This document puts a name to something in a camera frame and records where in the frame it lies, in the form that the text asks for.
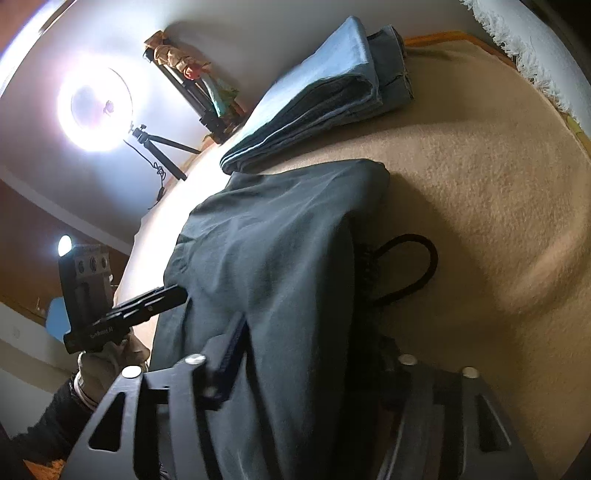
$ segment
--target hand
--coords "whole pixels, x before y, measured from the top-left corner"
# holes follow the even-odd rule
[[[101,353],[82,352],[78,356],[79,371],[74,379],[74,390],[86,406],[94,410],[119,376],[130,365],[139,365],[148,370],[148,349],[133,331],[120,345],[107,342]]]

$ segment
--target dark gray fabric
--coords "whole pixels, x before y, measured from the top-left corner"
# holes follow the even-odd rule
[[[189,300],[161,314],[151,369],[246,314],[252,351],[230,400],[208,414],[225,479],[326,478],[353,316],[352,224],[388,181],[369,160],[235,173],[189,216],[164,274]]]
[[[370,118],[413,98],[404,42],[391,25],[366,37],[349,17],[318,50],[268,90],[220,165],[253,171],[267,157],[314,134]]]

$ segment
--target lamp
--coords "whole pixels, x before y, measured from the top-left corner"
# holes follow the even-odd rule
[[[60,238],[60,241],[57,244],[57,254],[60,257],[63,257],[70,250],[72,250],[72,239],[69,236],[64,235]]]
[[[121,141],[129,145],[124,139],[131,133],[174,177],[186,180],[187,176],[180,168],[152,142],[190,153],[201,152],[172,140],[150,135],[144,131],[145,125],[134,128],[133,115],[133,102],[127,84],[116,71],[106,66],[93,64],[70,72],[57,98],[60,125],[78,147],[86,151],[109,151]],[[166,173],[162,167],[141,156],[156,169],[164,188]]]

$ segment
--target blue object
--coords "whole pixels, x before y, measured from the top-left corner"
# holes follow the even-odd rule
[[[357,122],[413,98],[404,42],[391,25],[370,37],[349,17],[322,46],[277,80],[220,160],[244,172],[298,141]]]
[[[45,329],[53,338],[64,343],[64,334],[70,331],[70,320],[66,311],[64,297],[53,299],[49,304]]]

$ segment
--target black cable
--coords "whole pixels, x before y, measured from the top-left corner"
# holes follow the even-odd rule
[[[127,146],[133,148],[140,157],[142,157],[146,162],[148,162],[150,166],[156,170],[156,174],[160,177],[160,191],[158,192],[158,196],[156,197],[156,203],[158,203],[160,200],[162,200],[162,197],[164,196],[164,179],[166,178],[166,171],[164,170],[164,167],[162,165],[159,165],[157,162],[152,163],[152,161],[148,157],[146,157],[142,152],[140,152],[127,140],[124,140],[124,142]],[[152,205],[148,210],[154,208],[156,203],[154,203],[154,205]]]
[[[427,267],[427,270],[423,274],[423,276],[419,278],[416,282],[410,284],[407,287],[401,288],[397,291],[393,291],[392,293],[389,293],[387,295],[384,295],[383,297],[374,300],[373,305],[376,307],[384,307],[396,300],[400,300],[401,298],[404,298],[407,295],[416,292],[417,290],[421,290],[421,288],[423,288],[435,274],[437,264],[439,263],[439,255],[437,254],[437,248],[435,247],[435,245],[433,245],[433,242],[431,242],[428,238],[422,235],[417,235],[415,233],[407,233],[405,235],[400,235],[396,238],[392,238],[389,242],[386,242],[384,245],[382,245],[380,248],[373,252],[373,259],[377,260],[386,252],[388,252],[391,248],[407,242],[418,243],[427,248],[427,250],[429,251],[429,266]]]

